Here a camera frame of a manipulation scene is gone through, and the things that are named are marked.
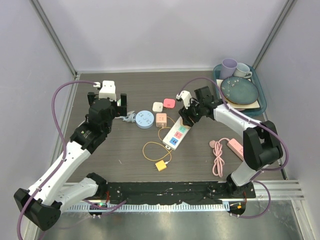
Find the white multicolour power strip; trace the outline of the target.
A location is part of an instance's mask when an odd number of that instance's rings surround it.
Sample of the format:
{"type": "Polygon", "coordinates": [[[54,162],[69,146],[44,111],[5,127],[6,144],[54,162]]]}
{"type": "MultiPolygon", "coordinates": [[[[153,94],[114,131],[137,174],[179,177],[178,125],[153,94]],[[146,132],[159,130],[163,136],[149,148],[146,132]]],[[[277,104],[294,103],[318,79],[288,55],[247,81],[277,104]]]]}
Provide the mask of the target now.
{"type": "Polygon", "coordinates": [[[162,143],[168,150],[175,151],[190,129],[189,126],[183,124],[183,119],[180,116],[163,138],[162,143]]]}

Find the orange cube socket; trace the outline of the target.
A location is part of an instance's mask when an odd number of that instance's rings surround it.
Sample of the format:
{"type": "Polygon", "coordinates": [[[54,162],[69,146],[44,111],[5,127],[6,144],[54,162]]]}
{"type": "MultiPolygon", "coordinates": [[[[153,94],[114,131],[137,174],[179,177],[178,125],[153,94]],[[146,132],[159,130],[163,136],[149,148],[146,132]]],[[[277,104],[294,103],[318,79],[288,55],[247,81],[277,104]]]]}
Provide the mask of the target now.
{"type": "Polygon", "coordinates": [[[183,123],[184,126],[188,126],[190,128],[194,125],[193,121],[190,120],[190,119],[183,119],[182,123],[183,123]]]}

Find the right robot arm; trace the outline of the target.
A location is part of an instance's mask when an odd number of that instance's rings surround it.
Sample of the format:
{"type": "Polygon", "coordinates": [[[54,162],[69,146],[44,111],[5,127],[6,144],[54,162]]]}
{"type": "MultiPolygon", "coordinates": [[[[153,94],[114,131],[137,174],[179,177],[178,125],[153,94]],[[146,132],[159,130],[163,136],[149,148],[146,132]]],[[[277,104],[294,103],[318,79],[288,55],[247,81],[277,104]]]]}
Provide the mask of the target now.
{"type": "Polygon", "coordinates": [[[242,137],[243,162],[226,178],[226,193],[233,198],[243,193],[248,183],[269,165],[283,157],[277,130],[271,121],[260,122],[214,97],[205,86],[195,91],[195,97],[182,90],[176,100],[183,103],[179,115],[185,126],[192,127],[202,117],[222,123],[242,137]]]}

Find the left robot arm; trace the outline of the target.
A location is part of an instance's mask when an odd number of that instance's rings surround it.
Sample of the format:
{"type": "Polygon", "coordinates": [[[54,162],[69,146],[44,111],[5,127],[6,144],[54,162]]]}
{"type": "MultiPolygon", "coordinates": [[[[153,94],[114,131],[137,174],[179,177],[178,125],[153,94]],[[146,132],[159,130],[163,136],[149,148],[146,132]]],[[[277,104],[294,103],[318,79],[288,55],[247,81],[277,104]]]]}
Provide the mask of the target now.
{"type": "Polygon", "coordinates": [[[106,140],[112,130],[113,119],[127,115],[127,95],[120,95],[120,103],[98,98],[88,93],[89,109],[73,132],[62,154],[45,174],[29,189],[19,188],[14,200],[20,212],[42,231],[52,228],[70,206],[87,198],[102,199],[107,181],[96,173],[89,173],[81,182],[62,190],[73,172],[106,140]]]}

